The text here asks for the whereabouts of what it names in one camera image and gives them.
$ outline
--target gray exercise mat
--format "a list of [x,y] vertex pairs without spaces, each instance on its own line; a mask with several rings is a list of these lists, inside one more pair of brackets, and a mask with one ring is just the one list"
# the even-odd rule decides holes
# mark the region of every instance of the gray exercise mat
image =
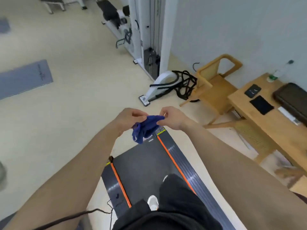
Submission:
[[11,30],[7,18],[0,18],[0,33],[7,33]]
[[47,60],[0,73],[0,100],[51,82]]

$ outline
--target black pants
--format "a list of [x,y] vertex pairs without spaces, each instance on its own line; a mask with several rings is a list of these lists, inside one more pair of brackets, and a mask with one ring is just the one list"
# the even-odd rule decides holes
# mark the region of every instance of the black pants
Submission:
[[[186,182],[175,174],[168,175],[161,184],[158,201],[159,213],[176,213],[179,214],[178,216],[189,217],[205,229],[223,229]],[[122,229],[150,213],[152,211],[147,202],[141,200],[114,223],[113,229]]]

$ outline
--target black phone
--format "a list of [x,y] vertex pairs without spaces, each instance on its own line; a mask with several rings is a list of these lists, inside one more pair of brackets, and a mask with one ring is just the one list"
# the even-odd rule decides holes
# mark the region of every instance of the black phone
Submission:
[[253,84],[247,91],[244,92],[244,94],[249,98],[253,98],[257,93],[259,93],[260,90],[261,88],[258,85]]

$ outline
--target hand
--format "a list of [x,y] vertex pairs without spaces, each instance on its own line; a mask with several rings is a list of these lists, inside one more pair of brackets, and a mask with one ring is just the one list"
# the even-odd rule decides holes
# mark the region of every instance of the hand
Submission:
[[135,123],[141,123],[146,120],[148,114],[138,109],[125,108],[112,121],[119,131],[118,136],[121,136],[124,131],[129,130]]
[[158,121],[157,124],[168,126],[173,130],[181,130],[182,125],[190,120],[182,111],[173,106],[163,107],[160,115],[164,116],[165,119]]

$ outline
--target orange stripe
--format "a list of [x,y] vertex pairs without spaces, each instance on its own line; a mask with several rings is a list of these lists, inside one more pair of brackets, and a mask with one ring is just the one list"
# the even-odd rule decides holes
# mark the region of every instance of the orange stripe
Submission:
[[160,143],[162,144],[163,148],[165,149],[165,151],[167,152],[167,154],[169,155],[169,157],[171,158],[172,162],[175,164],[176,168],[178,169],[179,173],[181,174],[181,176],[183,177],[183,179],[185,180],[185,182],[187,183],[187,185],[190,187],[190,189],[195,193],[194,189],[192,188],[192,186],[190,185],[190,183],[188,182],[188,180],[186,179],[186,177],[184,176],[183,172],[181,171],[181,169],[179,168],[179,166],[177,165],[177,163],[175,162],[174,158],[172,157],[172,155],[169,153],[169,151],[167,150],[167,148],[165,147],[164,143],[162,142],[162,140],[160,139],[159,136],[158,140],[160,141]]
[[127,196],[127,194],[126,194],[126,192],[125,192],[124,187],[122,186],[122,183],[121,183],[121,181],[120,181],[120,179],[119,179],[119,176],[118,176],[118,174],[117,174],[117,172],[116,172],[116,169],[115,169],[113,163],[111,163],[111,167],[112,167],[113,172],[114,172],[114,174],[115,174],[115,177],[116,177],[116,179],[117,179],[117,181],[118,181],[118,184],[119,184],[119,186],[120,186],[120,188],[121,188],[121,190],[122,190],[122,193],[123,193],[123,195],[124,195],[124,197],[125,197],[125,199],[126,199],[126,201],[127,201],[127,204],[128,204],[128,206],[129,206],[129,208],[130,208],[130,207],[131,207],[131,203],[130,203],[130,201],[129,201],[129,199],[128,199],[128,196]]

